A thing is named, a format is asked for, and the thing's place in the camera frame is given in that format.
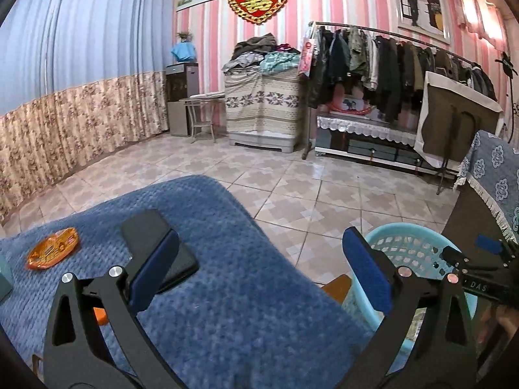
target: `window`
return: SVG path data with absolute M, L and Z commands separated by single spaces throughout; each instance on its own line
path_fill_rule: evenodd
M 505 51 L 505 35 L 497 7 L 487 0 L 460 0 L 463 17 L 460 25 L 480 39 L 487 40 L 498 51 Z

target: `light blue laundry basket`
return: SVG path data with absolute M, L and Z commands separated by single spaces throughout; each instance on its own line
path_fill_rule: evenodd
M 443 235 L 428 228 L 405 222 L 382 225 L 370 232 L 366 241 L 373 249 L 385 252 L 395 266 L 408 266 L 417 276 L 430 279 L 442 279 L 445 274 L 453 269 L 440 259 L 440 253 L 444 247 L 451 246 L 459 251 Z M 371 306 L 355 275 L 353 275 L 351 291 L 355 299 L 354 303 L 358 306 L 363 318 L 370 329 L 376 331 L 382 322 L 382 318 Z M 465 297 L 469 306 L 470 317 L 474 317 L 477 297 L 467 293 Z M 347 297 L 344 302 L 349 303 L 351 301 L 352 298 Z M 405 339 L 400 351 L 409 354 L 413 345 L 412 340 Z

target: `pink striped wallpaper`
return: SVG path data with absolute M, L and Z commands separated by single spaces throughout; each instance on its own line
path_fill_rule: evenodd
M 451 15 L 447 13 L 444 21 L 451 24 L 451 45 L 443 46 L 481 64 L 494 83 L 498 100 L 505 107 L 507 82 L 500 64 L 494 62 L 499 54 L 486 41 L 478 40 L 476 35 L 453 25 L 453 0 L 447 3 Z M 229 60 L 237 42 L 271 32 L 279 43 L 288 42 L 297 47 L 308 22 L 313 20 L 398 31 L 396 0 L 288 0 L 274 18 L 259 26 L 235 15 L 227 0 L 213 0 L 175 12 L 173 28 L 175 32 L 189 29 L 193 33 L 201 67 L 200 89 L 212 92 L 224 88 L 221 67 Z M 400 33 L 426 42 L 433 41 L 416 33 L 402 30 Z

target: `pile of clothes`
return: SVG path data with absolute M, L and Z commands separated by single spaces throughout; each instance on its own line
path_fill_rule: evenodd
M 397 42 L 356 27 L 332 32 L 321 26 L 315 38 L 308 93 L 312 108 L 327 104 L 340 111 L 344 95 L 352 87 L 362 87 L 364 100 L 376 106 L 385 121 L 393 122 L 403 104 L 414 111 L 421 109 L 427 71 L 497 100 L 481 66 L 464 67 L 444 50 Z
M 233 56 L 223 67 L 227 74 L 237 69 L 257 66 L 263 75 L 271 75 L 299 65 L 300 52 L 289 44 L 278 45 L 272 33 L 238 42 Z

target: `orange part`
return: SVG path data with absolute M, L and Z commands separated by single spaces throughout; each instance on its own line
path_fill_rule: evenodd
M 108 324 L 108 316 L 106 315 L 106 311 L 104 309 L 94 307 L 94 313 L 99 326 L 105 326 Z
M 48 269 L 67 257 L 79 243 L 76 228 L 65 228 L 40 241 L 27 255 L 29 269 Z

